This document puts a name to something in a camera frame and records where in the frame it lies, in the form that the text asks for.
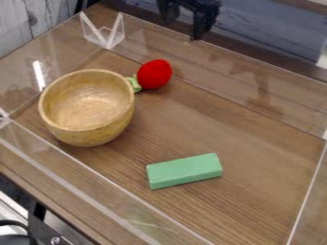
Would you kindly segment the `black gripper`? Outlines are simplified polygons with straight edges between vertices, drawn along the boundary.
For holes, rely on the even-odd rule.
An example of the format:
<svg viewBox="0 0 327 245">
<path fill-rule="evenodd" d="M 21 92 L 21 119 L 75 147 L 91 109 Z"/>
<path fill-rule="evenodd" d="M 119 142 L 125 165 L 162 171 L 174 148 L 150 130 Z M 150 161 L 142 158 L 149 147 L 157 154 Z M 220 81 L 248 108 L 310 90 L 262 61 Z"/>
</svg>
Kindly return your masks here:
<svg viewBox="0 0 327 245">
<path fill-rule="evenodd" d="M 166 24 L 172 24 L 181 15 L 181 8 L 194 12 L 192 40 L 200 40 L 212 31 L 222 0 L 158 0 L 161 15 Z"/>
</svg>

